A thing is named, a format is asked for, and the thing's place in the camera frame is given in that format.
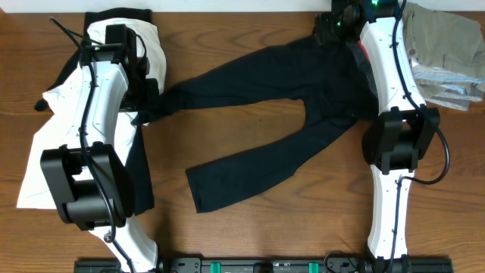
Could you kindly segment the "black leggings grey red waistband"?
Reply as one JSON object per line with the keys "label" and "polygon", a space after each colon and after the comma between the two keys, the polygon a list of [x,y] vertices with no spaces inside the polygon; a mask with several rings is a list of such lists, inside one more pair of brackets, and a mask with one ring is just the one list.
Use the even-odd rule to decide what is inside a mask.
{"label": "black leggings grey red waistband", "polygon": [[285,101],[302,104],[299,130],[186,170],[196,211],[208,213],[281,184],[358,121],[377,117],[377,91],[361,44],[306,36],[264,47],[174,84],[135,122],[150,124],[182,111],[243,107],[277,124],[283,114],[271,104]]}

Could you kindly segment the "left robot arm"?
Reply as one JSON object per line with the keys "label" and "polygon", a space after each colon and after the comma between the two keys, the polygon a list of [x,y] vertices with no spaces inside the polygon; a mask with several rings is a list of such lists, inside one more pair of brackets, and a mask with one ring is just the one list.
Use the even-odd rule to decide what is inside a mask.
{"label": "left robot arm", "polygon": [[138,54],[142,37],[125,24],[107,25],[105,40],[80,45],[83,79],[70,131],[74,141],[46,149],[40,167],[66,224],[101,239],[114,261],[80,261],[76,272],[157,272],[158,246],[135,216],[135,186],[114,149],[119,112],[139,111],[149,60]]}

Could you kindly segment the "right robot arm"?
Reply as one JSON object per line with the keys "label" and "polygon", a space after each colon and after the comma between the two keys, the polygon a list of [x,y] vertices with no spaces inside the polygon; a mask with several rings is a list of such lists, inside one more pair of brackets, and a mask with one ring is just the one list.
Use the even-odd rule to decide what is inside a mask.
{"label": "right robot arm", "polygon": [[374,182],[368,250],[386,270],[408,254],[409,188],[440,122],[438,109],[427,107],[411,72],[404,7],[399,1],[333,1],[331,11],[318,15],[314,27],[321,43],[357,40],[370,62],[378,117],[361,142]]}

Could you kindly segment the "grey folded garment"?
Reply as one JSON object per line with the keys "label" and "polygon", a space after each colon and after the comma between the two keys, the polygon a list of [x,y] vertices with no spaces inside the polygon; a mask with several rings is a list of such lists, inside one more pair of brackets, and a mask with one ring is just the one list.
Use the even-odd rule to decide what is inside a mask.
{"label": "grey folded garment", "polygon": [[484,98],[484,91],[474,87],[462,89],[458,86],[458,90],[454,90],[435,85],[416,84],[420,94],[427,102],[460,111],[467,111],[471,102],[482,102]]}

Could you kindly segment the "black garment under pile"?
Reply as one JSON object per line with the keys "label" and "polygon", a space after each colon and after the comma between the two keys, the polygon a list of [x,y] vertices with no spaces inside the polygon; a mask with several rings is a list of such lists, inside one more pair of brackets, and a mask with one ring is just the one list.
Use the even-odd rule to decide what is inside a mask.
{"label": "black garment under pile", "polygon": [[[84,14],[83,34],[93,38],[93,34],[88,34],[88,29],[93,27],[94,23],[115,18],[140,20],[153,27],[152,11],[149,9],[112,8],[100,12],[86,12]],[[55,82],[48,88],[48,91],[66,82],[68,77],[74,72],[79,56],[80,50],[78,49],[68,59]],[[134,214],[141,215],[143,212],[154,207],[155,200],[152,193],[152,182],[142,137],[142,129],[139,127],[135,129],[134,144],[130,145],[125,166],[132,182],[134,182]]]}

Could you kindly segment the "khaki folded shorts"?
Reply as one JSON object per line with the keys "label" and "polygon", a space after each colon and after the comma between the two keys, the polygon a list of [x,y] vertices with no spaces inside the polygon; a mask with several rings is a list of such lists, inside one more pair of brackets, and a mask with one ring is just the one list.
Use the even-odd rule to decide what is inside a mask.
{"label": "khaki folded shorts", "polygon": [[468,76],[484,76],[484,38],[480,24],[415,3],[405,6],[402,22],[408,59]]}

